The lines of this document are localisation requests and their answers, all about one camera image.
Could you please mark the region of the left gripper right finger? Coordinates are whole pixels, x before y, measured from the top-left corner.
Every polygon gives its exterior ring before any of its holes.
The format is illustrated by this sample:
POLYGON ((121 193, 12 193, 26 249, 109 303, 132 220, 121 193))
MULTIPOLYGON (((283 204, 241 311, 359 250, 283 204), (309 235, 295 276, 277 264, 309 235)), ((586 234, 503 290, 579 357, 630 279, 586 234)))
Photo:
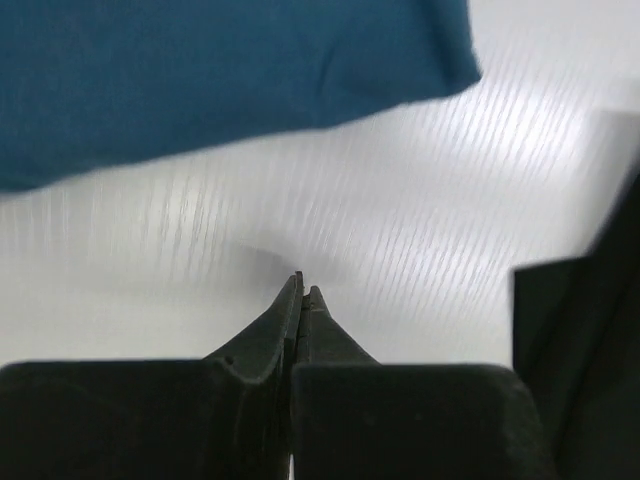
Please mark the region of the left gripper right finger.
POLYGON ((552 479, 531 395, 489 364, 383 365, 306 298, 291 377, 298 479, 552 479))

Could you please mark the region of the black t shirt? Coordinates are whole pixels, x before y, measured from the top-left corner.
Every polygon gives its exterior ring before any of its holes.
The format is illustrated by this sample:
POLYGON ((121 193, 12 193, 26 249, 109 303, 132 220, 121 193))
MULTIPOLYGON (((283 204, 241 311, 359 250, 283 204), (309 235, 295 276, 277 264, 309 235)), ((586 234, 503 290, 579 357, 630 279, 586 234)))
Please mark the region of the black t shirt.
POLYGON ((638 478, 637 180, 585 255, 514 271, 513 366, 561 478, 638 478))

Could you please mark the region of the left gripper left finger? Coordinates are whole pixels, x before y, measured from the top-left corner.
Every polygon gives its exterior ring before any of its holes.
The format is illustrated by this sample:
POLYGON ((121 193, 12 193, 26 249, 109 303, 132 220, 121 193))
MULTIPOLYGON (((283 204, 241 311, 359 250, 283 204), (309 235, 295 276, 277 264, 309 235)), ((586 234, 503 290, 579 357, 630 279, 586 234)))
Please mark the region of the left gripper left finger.
POLYGON ((303 306, 271 306, 201 359, 30 361, 1 370, 5 479, 285 479, 303 306))

